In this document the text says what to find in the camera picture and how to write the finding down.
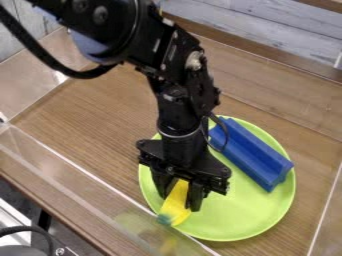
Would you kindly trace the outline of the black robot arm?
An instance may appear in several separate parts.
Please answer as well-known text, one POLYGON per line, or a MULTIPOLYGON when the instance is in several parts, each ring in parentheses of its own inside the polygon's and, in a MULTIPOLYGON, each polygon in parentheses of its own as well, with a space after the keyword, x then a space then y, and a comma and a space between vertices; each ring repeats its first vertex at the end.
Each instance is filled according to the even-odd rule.
POLYGON ((188 182, 184 207, 225 194, 231 171, 208 150, 208 121, 220 104, 200 41, 162 17, 153 0, 26 0, 70 30, 81 54, 112 67, 132 64, 157 104, 160 138, 136 143, 160 197, 188 182))

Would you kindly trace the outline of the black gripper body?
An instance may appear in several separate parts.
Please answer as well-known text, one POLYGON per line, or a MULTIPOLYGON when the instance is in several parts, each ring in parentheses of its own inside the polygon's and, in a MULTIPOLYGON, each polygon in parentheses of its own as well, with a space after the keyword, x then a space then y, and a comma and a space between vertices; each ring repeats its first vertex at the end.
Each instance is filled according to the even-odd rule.
POLYGON ((206 191, 224 195, 228 191, 229 169, 212 156, 208 145, 208 129, 192 130, 157 128, 160 140, 138 140, 138 163, 174 172, 177 179, 202 184, 206 191))

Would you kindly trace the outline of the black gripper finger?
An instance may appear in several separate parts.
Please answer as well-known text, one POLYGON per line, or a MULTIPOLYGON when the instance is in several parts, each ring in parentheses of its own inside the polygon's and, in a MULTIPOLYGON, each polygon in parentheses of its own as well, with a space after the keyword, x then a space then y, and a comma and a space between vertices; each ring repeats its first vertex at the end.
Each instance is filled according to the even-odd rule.
POLYGON ((154 168, 150 169, 150 173, 157 194, 165 199, 177 181, 176 173, 154 168))
POLYGON ((208 191, 202 184, 192 181, 188 185, 185 207, 192 211, 197 212, 201 207, 201 201, 206 197, 208 191))

